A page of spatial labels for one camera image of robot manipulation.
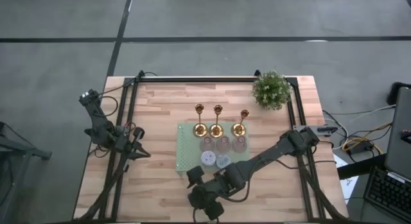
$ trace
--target wooden table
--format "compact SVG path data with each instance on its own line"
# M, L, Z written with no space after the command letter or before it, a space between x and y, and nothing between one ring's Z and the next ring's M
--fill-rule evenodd
M122 85L124 77L109 77L105 90ZM299 88L307 124L323 125L321 104L314 77L298 76ZM204 122L215 120L213 107L220 104L223 112L219 120L235 122L240 120L240 111L247 109L247 131L250 138L252 157L273 146L279 136L290 129L287 107L279 111L267 111L255 104L251 95L251 83L140 83L134 106L133 122L145 129L141 141L143 148L152 154L149 159L132 162L125 174L119 205L118 221L188 221L192 220L186 189L186 175L180 177L175 171L177 147L177 123L195 123L198 115L194 110L197 103L205 106L202 114ZM118 100L121 90L106 94ZM125 122L131 92L124 113ZM297 106L294 114L299 124ZM115 108L114 101L104 98L101 107L106 114ZM109 117L115 123L117 112ZM329 144L321 142L314 154L315 160L334 160ZM94 202L104 184L108 156L102 159L94 155L87 160L80 189L75 217L81 216ZM294 157L285 156L281 160L296 166ZM316 165L321 189L330 202L347 216L344 197L337 169L334 163ZM315 199L311 193L314 214L317 214ZM245 189L233 198L244 197ZM305 221L306 212L302 199L298 170L290 170L273 162L252 177L250 195L243 203L231 203L223 199L225 212L220 221ZM109 200L107 214L111 211ZM202 211L196 214L197 221L207 221Z

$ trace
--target round container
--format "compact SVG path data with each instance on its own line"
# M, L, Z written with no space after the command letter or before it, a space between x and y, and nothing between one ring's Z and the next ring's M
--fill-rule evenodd
M220 153L228 153L231 149L230 139L224 135L217 140L217 150Z
M201 154L201 162L205 166L212 166L216 162L216 155L212 151L205 151Z
M223 169L231 163L231 158L228 155L219 155L216 160L216 165L218 168Z
M200 141L201 151L213 151L216 148L216 143L211 137L204 137Z
M247 149L247 140L244 136L239 136L232 142L232 149L236 153L243 153Z

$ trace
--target potted plant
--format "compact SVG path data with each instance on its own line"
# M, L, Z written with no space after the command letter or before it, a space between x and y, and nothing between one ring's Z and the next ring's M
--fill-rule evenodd
M254 82L252 95L264 109L280 110L290 100L291 87L284 75L275 70L263 73Z

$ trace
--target keyboard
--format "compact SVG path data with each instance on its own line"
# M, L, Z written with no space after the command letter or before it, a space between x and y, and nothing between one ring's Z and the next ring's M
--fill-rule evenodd
M378 168L371 170L364 199L411 222L411 183Z

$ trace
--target green pegboard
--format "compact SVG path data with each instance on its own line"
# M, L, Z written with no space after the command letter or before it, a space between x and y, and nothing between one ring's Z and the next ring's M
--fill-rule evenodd
M209 128L213 123L205 123ZM231 133L231 127L234 122L221 122L219 123L224 129L224 135L226 135L230 141L234 140L234 136ZM193 134L193 127L195 123L179 123L177 125L178 135L177 135L177 162L175 165L175 170L177 172L185 172L196 166L201 166L204 171L215 172L219 169L217 166L206 167L201 163L201 154L200 141L201 137L196 137ZM247 140L247 149L243 153L236 153L233 150L230 150L226 153L231 158L231 162L237 162L239 160L249 160L250 159L250 143L248 132L245 134ZM217 149L214 150L216 156L220 153Z

